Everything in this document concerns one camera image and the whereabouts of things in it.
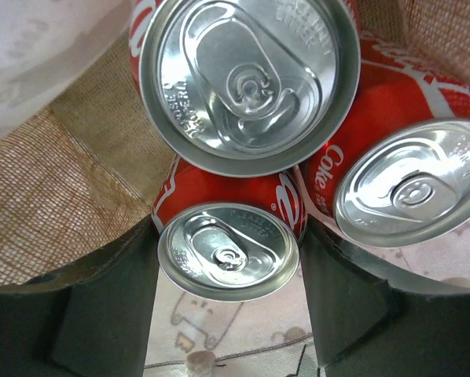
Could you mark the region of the canvas bag with cat print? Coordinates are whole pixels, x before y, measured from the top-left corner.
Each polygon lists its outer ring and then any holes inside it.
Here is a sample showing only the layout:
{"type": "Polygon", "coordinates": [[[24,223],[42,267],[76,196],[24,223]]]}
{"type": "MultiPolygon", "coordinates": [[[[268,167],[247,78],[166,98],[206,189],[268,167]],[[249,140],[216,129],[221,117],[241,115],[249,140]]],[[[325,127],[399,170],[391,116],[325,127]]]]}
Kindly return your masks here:
{"type": "MultiPolygon", "coordinates": [[[[134,90],[136,1],[0,1],[0,287],[111,243],[143,218],[174,150],[134,90]]],[[[399,268],[470,288],[470,220],[388,251],[399,268]]],[[[328,376],[318,366],[303,270],[277,293],[190,309],[160,267],[140,376],[328,376]]]]}

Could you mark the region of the red cola can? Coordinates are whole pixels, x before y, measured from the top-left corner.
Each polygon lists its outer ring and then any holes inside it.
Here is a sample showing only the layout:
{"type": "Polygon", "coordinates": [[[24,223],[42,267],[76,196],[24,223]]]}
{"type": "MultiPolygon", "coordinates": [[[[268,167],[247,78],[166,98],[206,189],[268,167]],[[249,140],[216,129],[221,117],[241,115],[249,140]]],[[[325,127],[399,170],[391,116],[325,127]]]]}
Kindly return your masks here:
{"type": "Polygon", "coordinates": [[[349,239],[404,247],[470,219],[470,86],[372,31],[347,117],[300,167],[349,239]]]}
{"type": "Polygon", "coordinates": [[[175,156],[151,219],[165,275],[189,293],[246,302],[285,285],[299,265],[307,211],[290,171],[209,173],[175,156]]]}
{"type": "Polygon", "coordinates": [[[333,136],[357,92],[346,1],[136,1],[135,86],[165,142],[228,177],[283,171],[333,136]]]}

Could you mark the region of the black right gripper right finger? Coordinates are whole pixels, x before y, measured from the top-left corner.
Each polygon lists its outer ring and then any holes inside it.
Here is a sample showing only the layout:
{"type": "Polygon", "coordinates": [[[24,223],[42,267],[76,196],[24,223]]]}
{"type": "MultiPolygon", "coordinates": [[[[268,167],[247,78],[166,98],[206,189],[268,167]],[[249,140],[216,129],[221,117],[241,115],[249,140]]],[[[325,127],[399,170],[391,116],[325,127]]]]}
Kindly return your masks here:
{"type": "Polygon", "coordinates": [[[316,219],[300,248],[328,376],[470,376],[470,288],[399,268],[316,219]]]}

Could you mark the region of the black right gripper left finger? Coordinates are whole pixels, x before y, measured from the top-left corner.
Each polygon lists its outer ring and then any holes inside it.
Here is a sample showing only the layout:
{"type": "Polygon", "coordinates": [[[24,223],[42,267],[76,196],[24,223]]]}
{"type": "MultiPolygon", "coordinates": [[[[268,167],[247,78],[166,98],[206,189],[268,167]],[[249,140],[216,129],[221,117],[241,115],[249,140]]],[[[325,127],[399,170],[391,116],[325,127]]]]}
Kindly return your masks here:
{"type": "Polygon", "coordinates": [[[0,287],[0,376],[140,376],[158,278],[150,218],[82,258],[0,287]]]}

